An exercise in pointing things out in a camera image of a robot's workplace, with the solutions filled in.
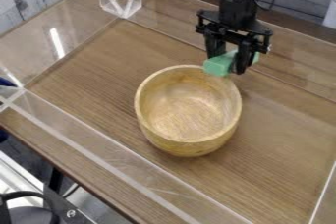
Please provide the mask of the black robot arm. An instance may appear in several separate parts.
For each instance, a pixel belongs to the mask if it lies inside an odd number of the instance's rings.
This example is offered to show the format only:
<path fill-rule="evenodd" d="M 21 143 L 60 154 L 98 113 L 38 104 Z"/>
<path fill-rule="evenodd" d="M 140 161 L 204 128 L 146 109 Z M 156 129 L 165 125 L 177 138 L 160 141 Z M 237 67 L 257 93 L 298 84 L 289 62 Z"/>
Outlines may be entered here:
<path fill-rule="evenodd" d="M 218 9 L 200 10 L 196 32 L 204 36 L 208 59 L 204 71 L 217 77 L 241 75 L 270 50 L 273 31 L 257 21 L 257 11 L 270 10 L 258 0 L 218 0 Z"/>

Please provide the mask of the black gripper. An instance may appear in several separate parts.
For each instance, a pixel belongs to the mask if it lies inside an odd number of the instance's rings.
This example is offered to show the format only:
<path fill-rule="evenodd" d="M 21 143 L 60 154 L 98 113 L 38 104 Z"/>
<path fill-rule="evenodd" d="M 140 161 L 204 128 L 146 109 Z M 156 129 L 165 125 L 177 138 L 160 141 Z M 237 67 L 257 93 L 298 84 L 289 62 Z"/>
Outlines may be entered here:
<path fill-rule="evenodd" d="M 217 10 L 197 12 L 196 32 L 205 38 L 208 58 L 225 53 L 225 44 L 237 46 L 234 73 L 252 66 L 256 54 L 268 53 L 272 30 L 257 21 L 257 0 L 218 0 Z"/>

